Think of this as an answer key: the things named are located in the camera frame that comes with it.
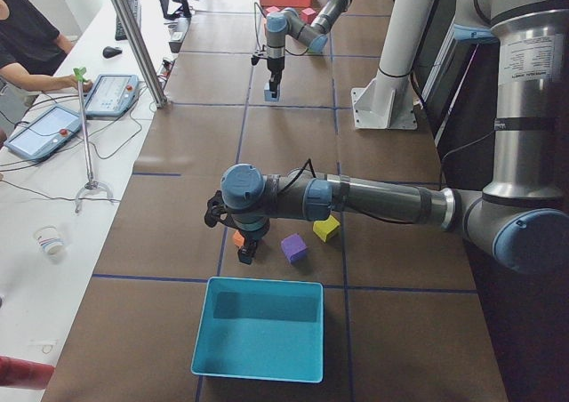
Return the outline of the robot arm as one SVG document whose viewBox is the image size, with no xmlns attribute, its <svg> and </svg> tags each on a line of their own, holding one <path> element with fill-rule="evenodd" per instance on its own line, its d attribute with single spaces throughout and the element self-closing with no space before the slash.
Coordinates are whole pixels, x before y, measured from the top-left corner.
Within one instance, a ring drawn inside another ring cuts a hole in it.
<svg viewBox="0 0 569 402">
<path fill-rule="evenodd" d="M 345 12 L 352 0 L 328 0 L 311 23 L 304 22 L 291 7 L 267 15 L 266 46 L 258 57 L 267 62 L 270 78 L 264 88 L 266 101 L 278 101 L 280 83 L 285 69 L 286 37 L 299 41 L 308 52 L 321 52 L 327 43 L 327 34 L 335 21 Z"/>
<path fill-rule="evenodd" d="M 266 46 L 252 57 L 268 62 L 265 100 L 277 101 L 288 35 L 321 52 L 334 22 L 353 0 L 328 0 L 309 25 L 292 8 L 267 17 Z M 351 91 L 354 125 L 396 130 L 379 135 L 378 165 L 416 165 L 412 91 L 407 80 L 435 0 L 395 0 L 376 77 Z M 323 221 L 331 211 L 361 213 L 402 225 L 431 224 L 457 232 L 520 273 L 545 273 L 568 262 L 568 214 L 557 209 L 554 137 L 568 94 L 568 0 L 456 0 L 457 40 L 498 41 L 493 179 L 482 191 L 438 191 L 347 175 L 315 173 L 310 160 L 288 175 L 263 175 L 253 165 L 230 167 L 207 203 L 204 221 L 220 222 L 244 237 L 239 260 L 251 264 L 270 218 Z"/>
</svg>

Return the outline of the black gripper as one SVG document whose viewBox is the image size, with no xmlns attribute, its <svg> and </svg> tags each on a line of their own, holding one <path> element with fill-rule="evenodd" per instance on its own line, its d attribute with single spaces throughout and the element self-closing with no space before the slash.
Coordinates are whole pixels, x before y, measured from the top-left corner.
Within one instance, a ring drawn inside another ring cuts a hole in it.
<svg viewBox="0 0 569 402">
<path fill-rule="evenodd" d="M 246 265 L 252 264 L 259 242 L 268 234 L 269 228 L 261 228 L 254 231 L 239 229 L 238 231 L 244 237 L 244 246 L 237 252 L 238 260 Z"/>
<path fill-rule="evenodd" d="M 270 71 L 270 79 L 268 81 L 268 91 L 270 96 L 280 98 L 280 84 L 282 73 L 285 69 L 285 58 L 267 58 L 268 70 Z"/>
</svg>

